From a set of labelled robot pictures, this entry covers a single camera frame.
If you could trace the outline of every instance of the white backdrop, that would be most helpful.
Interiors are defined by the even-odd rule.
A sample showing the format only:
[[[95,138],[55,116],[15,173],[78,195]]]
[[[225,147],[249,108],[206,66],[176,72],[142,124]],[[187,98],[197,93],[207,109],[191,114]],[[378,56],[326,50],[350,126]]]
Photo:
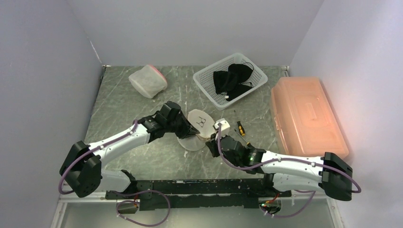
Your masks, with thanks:
[[[102,62],[289,65],[323,0],[67,0]]]
[[[362,194],[339,203],[347,228],[402,227],[403,2],[326,0],[291,63],[322,79]]]
[[[64,0],[0,3],[0,227],[49,227],[101,63]]]

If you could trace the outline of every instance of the tabletop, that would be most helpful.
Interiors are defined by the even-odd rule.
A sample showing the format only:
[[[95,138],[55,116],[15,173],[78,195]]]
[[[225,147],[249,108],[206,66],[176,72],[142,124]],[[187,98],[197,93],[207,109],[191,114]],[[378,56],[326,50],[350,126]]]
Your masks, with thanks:
[[[230,107],[219,111],[193,81],[193,74],[204,66],[161,66],[156,68],[166,77],[168,87],[153,99],[138,93],[128,77],[142,66],[107,67],[90,119],[85,143],[108,138],[127,129],[134,119],[152,115],[167,101],[178,103],[184,113],[203,110],[215,121],[225,118],[231,125],[229,135],[246,144],[233,129],[240,120],[246,141],[257,148],[278,152],[270,115],[270,89],[280,78],[279,66],[260,67],[268,82]],[[207,146],[199,151],[186,151],[175,134],[134,148],[106,165],[107,170],[127,170],[137,180],[236,179],[261,178],[230,168],[221,158],[213,158]]]

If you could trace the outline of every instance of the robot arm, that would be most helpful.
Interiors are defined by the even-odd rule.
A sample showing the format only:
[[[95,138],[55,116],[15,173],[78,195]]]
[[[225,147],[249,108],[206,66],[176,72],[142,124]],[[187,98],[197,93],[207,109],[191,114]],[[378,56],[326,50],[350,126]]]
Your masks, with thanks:
[[[194,128],[174,102],[167,102],[160,111],[144,117],[128,129],[99,142],[75,143],[68,153],[60,175],[79,197],[95,190],[135,191],[137,181],[127,171],[107,171],[103,168],[123,153],[161,138],[165,133],[175,133],[180,139],[191,137],[199,131]]]
[[[227,136],[230,126],[224,119],[214,126],[218,131],[207,142],[213,157],[222,156],[230,166],[250,174],[265,174],[267,188],[275,192],[287,190],[319,190],[337,200],[351,200],[351,181],[339,173],[323,168],[326,165],[340,170],[350,177],[352,169],[333,153],[324,157],[301,158],[257,149],[250,144],[244,147]],[[167,102],[160,111],[144,117],[128,129],[99,142],[75,143],[68,153],[60,175],[73,192],[85,197],[95,190],[115,190],[121,193],[135,193],[139,189],[136,179],[127,171],[107,171],[105,165],[123,153],[161,138],[165,133],[175,133],[180,139],[198,134],[185,118],[178,104]],[[305,160],[305,163],[292,161]]]
[[[250,174],[265,174],[270,188],[321,191],[337,200],[351,200],[353,169],[334,153],[323,157],[296,157],[257,149],[250,143],[245,147],[228,136],[230,126],[224,119],[214,128],[219,131],[207,142],[213,157],[223,156],[229,166]]]

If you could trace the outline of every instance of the orange plastic container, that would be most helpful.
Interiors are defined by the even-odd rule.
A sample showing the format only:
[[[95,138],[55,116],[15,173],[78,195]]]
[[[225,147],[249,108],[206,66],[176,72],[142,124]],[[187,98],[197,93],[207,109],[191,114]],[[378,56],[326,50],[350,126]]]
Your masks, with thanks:
[[[271,115],[280,153],[314,157],[349,151],[316,77],[282,77],[271,90]]]

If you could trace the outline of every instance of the black fabric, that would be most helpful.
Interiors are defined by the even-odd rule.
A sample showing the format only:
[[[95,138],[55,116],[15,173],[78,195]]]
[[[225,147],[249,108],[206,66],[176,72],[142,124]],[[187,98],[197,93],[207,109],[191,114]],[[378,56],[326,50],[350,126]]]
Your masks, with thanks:
[[[227,101],[244,94],[253,88],[252,83],[245,83],[252,75],[253,70],[244,64],[231,64],[228,71],[214,71],[213,80],[216,94],[226,93]]]
[[[238,75],[238,83],[246,82],[252,75],[253,69],[244,64],[231,64],[228,67],[228,72]]]
[[[227,71],[214,71],[213,80],[216,94],[234,90],[238,84],[238,74]]]
[[[250,90],[251,88],[252,87],[248,86],[248,85],[238,84],[235,87],[235,89],[227,92],[228,98],[226,98],[226,100],[231,101],[231,100],[237,98],[238,96],[246,93],[246,91]]]

